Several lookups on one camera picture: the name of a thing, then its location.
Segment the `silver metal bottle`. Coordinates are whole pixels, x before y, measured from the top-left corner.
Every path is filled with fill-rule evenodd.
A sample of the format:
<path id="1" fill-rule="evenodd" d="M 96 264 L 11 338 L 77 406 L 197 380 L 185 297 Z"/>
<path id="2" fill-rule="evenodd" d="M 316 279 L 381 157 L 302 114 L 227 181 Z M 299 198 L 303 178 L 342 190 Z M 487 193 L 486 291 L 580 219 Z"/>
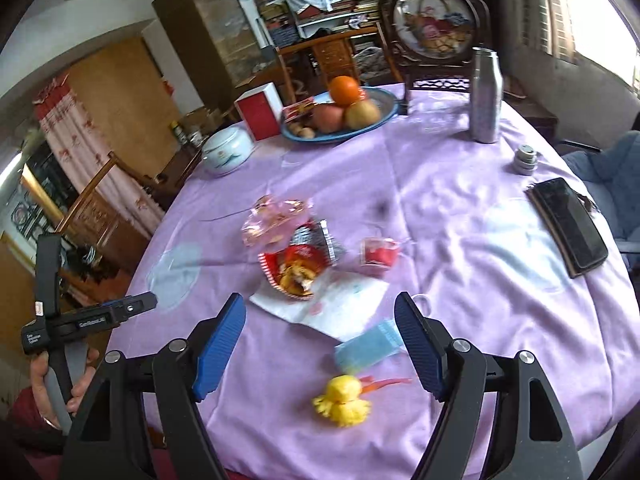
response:
<path id="1" fill-rule="evenodd" d="M 474 141 L 483 144 L 498 141 L 502 96 L 503 76 L 497 52 L 474 47 L 469 110 L 469 129 Z"/>

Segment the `red snack bag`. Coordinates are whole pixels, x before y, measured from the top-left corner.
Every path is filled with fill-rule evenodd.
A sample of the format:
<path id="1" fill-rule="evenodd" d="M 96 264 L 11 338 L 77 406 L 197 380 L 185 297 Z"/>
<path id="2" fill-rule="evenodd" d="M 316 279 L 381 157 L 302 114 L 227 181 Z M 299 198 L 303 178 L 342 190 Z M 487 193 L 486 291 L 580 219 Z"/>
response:
<path id="1" fill-rule="evenodd" d="M 294 230 L 285 248 L 262 252 L 258 262 L 272 288 L 292 299 L 307 300 L 314 294 L 314 282 L 344 252 L 326 219 L 310 219 Z"/>

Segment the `black smartphone in case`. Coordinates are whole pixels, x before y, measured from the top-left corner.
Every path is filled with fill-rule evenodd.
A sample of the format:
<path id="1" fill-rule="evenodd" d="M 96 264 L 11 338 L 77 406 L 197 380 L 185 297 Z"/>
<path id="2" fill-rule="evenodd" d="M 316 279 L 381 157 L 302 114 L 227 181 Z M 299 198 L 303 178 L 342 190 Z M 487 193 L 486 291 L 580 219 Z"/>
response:
<path id="1" fill-rule="evenodd" d="M 608 248 L 584 202 L 563 178 L 538 182 L 525 194 L 559 247 L 571 278 L 605 262 Z"/>

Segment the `yellow duckling toy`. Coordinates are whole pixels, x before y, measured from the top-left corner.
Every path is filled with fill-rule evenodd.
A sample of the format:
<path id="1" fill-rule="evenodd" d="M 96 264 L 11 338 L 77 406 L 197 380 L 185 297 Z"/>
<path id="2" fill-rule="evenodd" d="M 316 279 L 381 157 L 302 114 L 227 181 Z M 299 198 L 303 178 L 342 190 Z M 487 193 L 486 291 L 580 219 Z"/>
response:
<path id="1" fill-rule="evenodd" d="M 371 402 L 364 398 L 366 394 L 410 382 L 409 378 L 375 380 L 372 376 L 336 376 L 329 380 L 321 394 L 312 399 L 311 404 L 318 415 L 329 419 L 337 427 L 358 426 L 371 413 Z"/>

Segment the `silver bottle cap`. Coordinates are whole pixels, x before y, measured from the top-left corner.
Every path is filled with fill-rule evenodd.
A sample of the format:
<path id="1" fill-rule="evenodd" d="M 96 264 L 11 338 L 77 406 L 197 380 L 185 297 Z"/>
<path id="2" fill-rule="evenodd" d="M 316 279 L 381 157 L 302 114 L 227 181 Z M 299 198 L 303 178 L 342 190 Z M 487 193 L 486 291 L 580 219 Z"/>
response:
<path id="1" fill-rule="evenodd" d="M 538 153 L 527 144 L 521 144 L 514 152 L 513 169 L 523 176 L 531 176 L 538 167 Z"/>

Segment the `white paper napkin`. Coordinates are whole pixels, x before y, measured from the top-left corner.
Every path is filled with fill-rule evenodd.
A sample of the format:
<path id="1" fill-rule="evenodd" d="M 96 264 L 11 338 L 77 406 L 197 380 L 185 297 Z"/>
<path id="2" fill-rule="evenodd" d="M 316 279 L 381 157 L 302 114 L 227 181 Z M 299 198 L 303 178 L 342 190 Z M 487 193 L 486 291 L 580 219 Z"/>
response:
<path id="1" fill-rule="evenodd" d="M 364 332 L 390 284 L 358 273 L 327 270 L 307 299 L 293 299 L 263 282 L 250 302 L 280 320 L 307 326 L 337 341 Z"/>

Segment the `yellow pear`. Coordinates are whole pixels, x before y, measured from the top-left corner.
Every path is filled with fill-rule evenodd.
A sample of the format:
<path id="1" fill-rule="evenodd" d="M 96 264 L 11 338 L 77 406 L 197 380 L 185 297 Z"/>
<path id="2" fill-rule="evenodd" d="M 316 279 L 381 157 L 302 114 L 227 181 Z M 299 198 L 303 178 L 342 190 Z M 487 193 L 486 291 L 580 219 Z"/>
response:
<path id="1" fill-rule="evenodd" d="M 381 111 L 374 101 L 361 100 L 346 108 L 344 123 L 350 130 L 360 130 L 376 124 L 381 118 Z"/>

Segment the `white ceramic lidded jar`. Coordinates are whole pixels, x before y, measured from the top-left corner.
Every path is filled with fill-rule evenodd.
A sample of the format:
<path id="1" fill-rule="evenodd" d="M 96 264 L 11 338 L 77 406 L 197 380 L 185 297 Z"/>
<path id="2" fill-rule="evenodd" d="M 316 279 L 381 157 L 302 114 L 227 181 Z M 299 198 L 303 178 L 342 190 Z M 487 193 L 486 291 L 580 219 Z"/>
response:
<path id="1" fill-rule="evenodd" d="M 214 133 L 202 147 L 202 163 L 213 176 L 238 169 L 254 151 L 254 140 L 243 125 L 232 125 Z"/>

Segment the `dark wooden cabinet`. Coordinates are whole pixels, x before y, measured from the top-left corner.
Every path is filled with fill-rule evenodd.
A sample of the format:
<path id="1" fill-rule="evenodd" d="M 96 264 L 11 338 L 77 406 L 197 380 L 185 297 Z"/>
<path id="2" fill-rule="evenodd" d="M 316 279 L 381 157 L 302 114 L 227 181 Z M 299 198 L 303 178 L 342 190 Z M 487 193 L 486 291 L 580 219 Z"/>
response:
<path id="1" fill-rule="evenodd" d="M 203 104 L 228 110 L 274 65 L 240 0 L 154 0 L 153 9 Z"/>

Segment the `red apple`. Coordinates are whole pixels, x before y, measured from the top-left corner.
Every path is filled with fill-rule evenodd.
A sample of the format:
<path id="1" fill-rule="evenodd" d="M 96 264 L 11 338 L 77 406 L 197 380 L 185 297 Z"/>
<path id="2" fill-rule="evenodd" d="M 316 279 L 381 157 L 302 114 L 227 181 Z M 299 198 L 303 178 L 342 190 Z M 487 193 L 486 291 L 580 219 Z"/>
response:
<path id="1" fill-rule="evenodd" d="M 323 134 L 336 133 L 344 126 L 344 107 L 334 103 L 320 103 L 312 109 L 312 121 Z"/>

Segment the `purple tablecloth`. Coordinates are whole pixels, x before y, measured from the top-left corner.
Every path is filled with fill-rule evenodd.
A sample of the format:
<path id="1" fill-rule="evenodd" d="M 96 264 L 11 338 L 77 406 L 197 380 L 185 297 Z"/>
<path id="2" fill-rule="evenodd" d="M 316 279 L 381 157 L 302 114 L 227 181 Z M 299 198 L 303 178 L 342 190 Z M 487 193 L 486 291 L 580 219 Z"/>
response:
<path id="1" fill-rule="evenodd" d="M 546 372 L 585 446 L 639 400 L 639 308 L 618 250 L 571 278 L 527 192 L 563 179 L 587 187 L 513 108 L 501 136 L 468 133 L 463 94 L 426 92 L 408 116 L 342 144 L 273 138 L 231 174 L 200 168 L 186 181 L 142 258 L 130 289 L 157 307 L 114 331 L 110 346 L 143 356 L 186 336 L 232 292 L 248 302 L 241 338 L 218 389 L 200 406 L 224 466 L 254 479 L 405 479 L 440 407 L 407 353 L 364 373 L 381 388 L 368 418 L 341 428 L 314 398 L 338 374 L 335 348 L 389 320 L 408 292 L 452 336 L 513 356 L 526 349 Z M 267 278 L 259 257 L 278 252 L 295 219 L 263 232 L 260 200 L 310 200 L 343 249 L 314 296 L 297 300 Z"/>

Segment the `pink clear candy wrapper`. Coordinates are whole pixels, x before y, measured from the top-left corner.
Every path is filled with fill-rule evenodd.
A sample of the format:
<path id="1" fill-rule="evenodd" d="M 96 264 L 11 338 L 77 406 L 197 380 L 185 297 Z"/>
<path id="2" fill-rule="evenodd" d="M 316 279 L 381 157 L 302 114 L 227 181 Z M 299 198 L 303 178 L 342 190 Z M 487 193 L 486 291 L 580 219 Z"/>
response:
<path id="1" fill-rule="evenodd" d="M 252 208 L 242 225 L 241 237 L 245 246 L 278 242 L 286 226 L 299 226 L 310 217 L 314 202 L 311 198 L 280 200 L 271 195 L 262 196 Z"/>

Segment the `small red jelly cup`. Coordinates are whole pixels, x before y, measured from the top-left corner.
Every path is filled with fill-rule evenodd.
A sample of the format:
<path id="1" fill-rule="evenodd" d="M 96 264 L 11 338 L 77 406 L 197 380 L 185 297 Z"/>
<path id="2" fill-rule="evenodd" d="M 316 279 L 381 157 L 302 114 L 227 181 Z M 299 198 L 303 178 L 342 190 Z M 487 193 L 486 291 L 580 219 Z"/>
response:
<path id="1" fill-rule="evenodd" d="M 400 244 L 385 237 L 366 237 L 360 244 L 360 264 L 381 269 L 392 268 L 398 258 Z"/>

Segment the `blue face mask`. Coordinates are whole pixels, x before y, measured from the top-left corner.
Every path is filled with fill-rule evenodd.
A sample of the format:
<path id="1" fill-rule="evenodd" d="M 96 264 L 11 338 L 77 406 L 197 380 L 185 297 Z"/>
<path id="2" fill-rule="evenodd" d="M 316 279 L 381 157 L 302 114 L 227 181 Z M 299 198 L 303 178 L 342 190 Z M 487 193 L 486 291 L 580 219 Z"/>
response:
<path id="1" fill-rule="evenodd" d="M 337 369 L 346 375 L 408 378 L 409 357 L 394 318 L 367 328 L 361 335 L 334 348 Z"/>

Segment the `orange fruit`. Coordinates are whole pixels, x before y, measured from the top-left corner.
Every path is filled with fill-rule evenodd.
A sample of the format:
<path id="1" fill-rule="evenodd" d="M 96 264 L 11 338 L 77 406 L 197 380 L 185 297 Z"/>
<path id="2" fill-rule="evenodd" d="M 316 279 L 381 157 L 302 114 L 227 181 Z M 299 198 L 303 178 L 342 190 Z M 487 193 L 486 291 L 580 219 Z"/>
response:
<path id="1" fill-rule="evenodd" d="M 357 79 L 341 75 L 329 82 L 329 96 L 336 105 L 349 107 L 362 99 L 362 91 Z"/>

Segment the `red white box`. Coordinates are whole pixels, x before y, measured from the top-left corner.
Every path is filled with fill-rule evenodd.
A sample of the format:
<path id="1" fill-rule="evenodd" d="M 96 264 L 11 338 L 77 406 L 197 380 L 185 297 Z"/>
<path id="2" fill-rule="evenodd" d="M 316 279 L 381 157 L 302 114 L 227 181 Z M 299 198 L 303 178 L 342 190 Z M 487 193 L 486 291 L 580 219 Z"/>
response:
<path id="1" fill-rule="evenodd" d="M 273 82 L 245 91 L 234 106 L 256 141 L 281 133 L 283 104 Z"/>

